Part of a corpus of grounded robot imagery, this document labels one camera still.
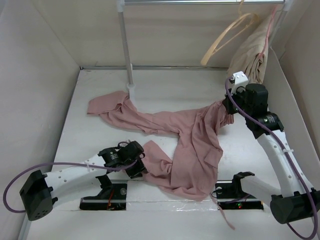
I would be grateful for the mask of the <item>pink trousers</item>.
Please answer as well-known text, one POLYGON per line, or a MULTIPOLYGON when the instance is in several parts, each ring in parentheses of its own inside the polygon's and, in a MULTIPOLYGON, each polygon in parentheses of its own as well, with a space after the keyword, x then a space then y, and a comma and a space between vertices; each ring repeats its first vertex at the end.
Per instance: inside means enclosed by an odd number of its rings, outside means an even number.
POLYGON ((193 201, 203 201, 211 194, 223 156, 218 132, 234 123, 221 101, 199 109, 143 113, 126 92, 116 91, 90 100, 87 114, 120 129, 177 135, 172 158, 152 140, 143 145, 142 161, 147 169, 143 179, 162 191, 193 201))

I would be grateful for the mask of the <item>beige wooden hanger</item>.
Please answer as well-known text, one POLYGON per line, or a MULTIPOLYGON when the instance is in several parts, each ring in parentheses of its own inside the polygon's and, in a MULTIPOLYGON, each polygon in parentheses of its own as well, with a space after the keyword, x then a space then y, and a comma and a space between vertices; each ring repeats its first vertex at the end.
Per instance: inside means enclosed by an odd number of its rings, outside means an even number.
POLYGON ((225 29, 223 32, 215 39, 215 41, 208 48, 204 56, 202 57, 200 64, 202 66, 207 66, 210 59, 221 49, 226 47, 234 39, 239 37, 247 29, 251 28, 260 19, 256 13, 248 12, 243 13, 242 7, 245 0, 239 2, 239 7, 237 10, 238 17, 225 29))

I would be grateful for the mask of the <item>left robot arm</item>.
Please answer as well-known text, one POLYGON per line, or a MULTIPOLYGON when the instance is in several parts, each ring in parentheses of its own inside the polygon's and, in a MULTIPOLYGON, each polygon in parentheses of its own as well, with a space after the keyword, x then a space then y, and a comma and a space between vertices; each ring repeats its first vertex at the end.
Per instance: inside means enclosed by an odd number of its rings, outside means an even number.
POLYGON ((146 171, 144 157, 144 149, 137 141, 120 142, 83 163, 70 163, 59 171, 32 172, 19 192, 28 220, 39 220, 54 208, 77 199, 94 210, 125 209, 127 184, 113 183, 108 175, 125 171, 130 179, 139 178, 146 171))

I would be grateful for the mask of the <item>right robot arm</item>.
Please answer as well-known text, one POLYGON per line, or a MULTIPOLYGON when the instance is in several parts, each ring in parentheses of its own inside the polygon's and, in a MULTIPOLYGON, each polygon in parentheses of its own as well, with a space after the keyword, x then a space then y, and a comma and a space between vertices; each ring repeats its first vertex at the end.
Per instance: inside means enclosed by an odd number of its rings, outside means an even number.
POLYGON ((246 127, 266 153, 279 182, 275 188, 252 172, 239 172, 233 176, 232 193, 240 198, 250 195, 264 202, 280 224, 289 226, 292 222, 313 218, 317 225, 320 191, 302 173, 280 118, 269 111, 266 87, 250 83, 225 90, 222 103, 227 113, 244 117, 246 127))

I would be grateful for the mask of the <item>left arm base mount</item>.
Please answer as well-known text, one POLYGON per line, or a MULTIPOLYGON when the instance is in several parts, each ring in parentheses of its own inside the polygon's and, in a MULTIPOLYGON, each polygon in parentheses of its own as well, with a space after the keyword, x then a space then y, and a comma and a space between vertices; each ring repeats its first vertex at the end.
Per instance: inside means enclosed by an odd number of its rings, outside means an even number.
POLYGON ((127 208, 128 182, 111 181, 107 175, 97 176, 99 193, 81 198, 82 211, 125 211, 127 208))

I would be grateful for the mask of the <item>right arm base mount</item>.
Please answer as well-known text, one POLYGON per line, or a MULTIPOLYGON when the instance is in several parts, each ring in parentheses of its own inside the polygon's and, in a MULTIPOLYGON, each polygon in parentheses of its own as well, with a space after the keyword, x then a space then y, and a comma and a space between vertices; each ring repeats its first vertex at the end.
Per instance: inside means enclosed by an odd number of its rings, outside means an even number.
POLYGON ((222 210, 264 210, 263 203, 241 187, 241 179, 254 175, 246 171, 235 174, 232 180, 218 180, 210 196, 222 210))

